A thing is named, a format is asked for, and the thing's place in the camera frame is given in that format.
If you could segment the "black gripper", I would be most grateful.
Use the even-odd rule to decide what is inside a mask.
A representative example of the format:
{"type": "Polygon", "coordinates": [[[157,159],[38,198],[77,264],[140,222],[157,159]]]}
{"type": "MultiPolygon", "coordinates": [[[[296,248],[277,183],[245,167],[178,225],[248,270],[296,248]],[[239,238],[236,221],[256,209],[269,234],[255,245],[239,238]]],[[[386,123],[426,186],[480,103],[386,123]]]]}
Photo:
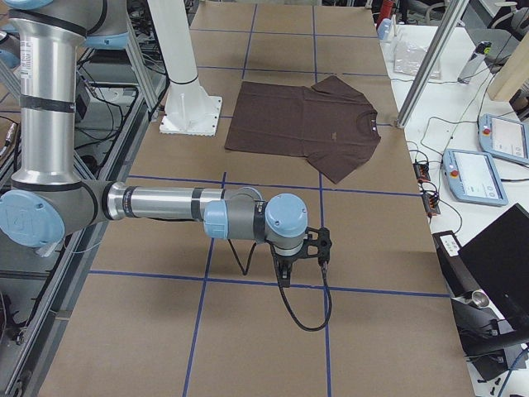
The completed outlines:
{"type": "Polygon", "coordinates": [[[296,259],[293,256],[281,256],[274,254],[274,271],[277,281],[280,281],[282,287],[289,287],[293,263],[296,259]]]}

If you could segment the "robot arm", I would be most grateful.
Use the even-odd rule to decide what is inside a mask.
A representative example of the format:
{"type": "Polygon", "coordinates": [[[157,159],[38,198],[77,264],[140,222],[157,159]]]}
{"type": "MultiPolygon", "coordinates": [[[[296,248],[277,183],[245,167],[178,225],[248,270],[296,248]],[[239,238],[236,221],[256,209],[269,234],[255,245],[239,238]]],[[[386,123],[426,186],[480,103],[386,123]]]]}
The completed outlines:
{"type": "Polygon", "coordinates": [[[104,221],[149,218],[201,222],[228,241],[269,244],[280,286],[307,256],[307,209],[296,195],[264,200],[252,188],[142,188],[81,179],[74,173],[77,49],[126,46],[123,1],[11,1],[20,36],[21,167],[1,197],[1,229],[42,248],[104,221]]]}

